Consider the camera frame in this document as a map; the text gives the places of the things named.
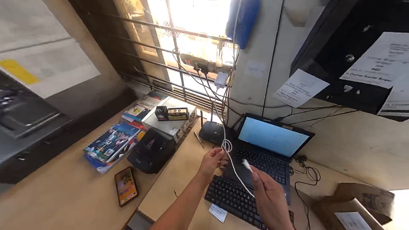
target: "laptop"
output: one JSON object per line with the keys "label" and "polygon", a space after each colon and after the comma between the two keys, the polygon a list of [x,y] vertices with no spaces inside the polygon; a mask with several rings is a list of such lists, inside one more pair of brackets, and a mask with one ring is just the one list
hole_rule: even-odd
{"label": "laptop", "polygon": [[[246,113],[230,154],[238,176],[253,189],[251,172],[242,164],[243,159],[248,160],[283,186],[287,203],[290,204],[289,163],[314,135],[288,124]],[[239,182],[230,162],[224,176]]]}

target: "cream wall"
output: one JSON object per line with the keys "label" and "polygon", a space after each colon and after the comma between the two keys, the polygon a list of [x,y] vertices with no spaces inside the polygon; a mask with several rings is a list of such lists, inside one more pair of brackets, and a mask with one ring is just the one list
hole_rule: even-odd
{"label": "cream wall", "polygon": [[[272,95],[288,79],[290,65],[313,25],[322,5],[319,0],[286,0],[285,10],[280,23],[276,52],[271,68],[266,105],[277,106],[283,103]],[[263,104],[268,74],[263,77],[247,75],[247,61],[256,60],[268,65],[269,72],[274,38],[277,30],[281,1],[262,0],[261,12],[253,29],[252,38],[246,50],[240,52],[237,71],[233,82],[231,97],[245,103]],[[312,99],[304,107],[331,105],[328,102]],[[261,115],[262,108],[244,106],[231,101],[233,109],[240,113],[251,112]],[[284,123],[293,123],[331,113],[349,111],[348,108],[335,108],[290,116]],[[305,110],[294,109],[294,113]],[[290,114],[289,107],[265,109],[264,116],[276,118]],[[238,118],[230,114],[229,124]],[[311,142],[300,154],[305,154],[312,161],[325,165],[348,176],[365,181],[387,190],[408,189],[409,180],[409,123],[395,122],[375,115],[355,112],[336,117],[296,124],[316,133]]]}

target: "smartphone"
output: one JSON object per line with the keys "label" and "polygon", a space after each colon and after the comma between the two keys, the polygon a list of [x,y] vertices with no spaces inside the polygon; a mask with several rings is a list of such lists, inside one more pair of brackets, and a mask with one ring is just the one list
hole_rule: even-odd
{"label": "smartphone", "polygon": [[138,196],[138,189],[136,188],[131,166],[115,174],[115,185],[117,187],[120,207],[123,207],[130,200]]}

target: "external keyboard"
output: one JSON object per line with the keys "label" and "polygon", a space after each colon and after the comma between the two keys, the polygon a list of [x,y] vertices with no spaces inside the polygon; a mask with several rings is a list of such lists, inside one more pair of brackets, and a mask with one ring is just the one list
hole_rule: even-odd
{"label": "external keyboard", "polygon": [[247,193],[242,184],[215,175],[204,198],[257,228],[266,229],[258,214],[256,200]]}
{"label": "external keyboard", "polygon": [[285,162],[268,157],[254,150],[239,150],[235,154],[236,163],[241,164],[246,159],[249,164],[267,173],[278,183],[285,185]]}

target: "fingers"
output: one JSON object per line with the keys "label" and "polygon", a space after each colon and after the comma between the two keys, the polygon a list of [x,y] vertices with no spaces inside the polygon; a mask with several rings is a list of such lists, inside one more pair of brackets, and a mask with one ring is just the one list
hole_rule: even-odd
{"label": "fingers", "polygon": [[207,152],[211,157],[214,157],[218,152],[222,151],[222,148],[215,148]]}
{"label": "fingers", "polygon": [[254,187],[254,196],[256,197],[256,201],[261,203],[267,202],[269,199],[265,193],[263,182],[255,172],[252,173],[252,184]]}
{"label": "fingers", "polygon": [[281,185],[279,185],[273,178],[271,178],[271,176],[269,176],[267,173],[258,170],[256,167],[254,167],[253,165],[250,165],[250,168],[253,170],[253,172],[255,172],[258,177],[260,178],[261,182],[264,185],[265,190],[276,190],[279,186],[280,188]]}
{"label": "fingers", "polygon": [[216,163],[219,162],[225,156],[225,152],[222,150],[212,158]]}
{"label": "fingers", "polygon": [[222,167],[223,165],[227,165],[228,161],[227,160],[221,160],[220,163],[218,163],[218,167]]}

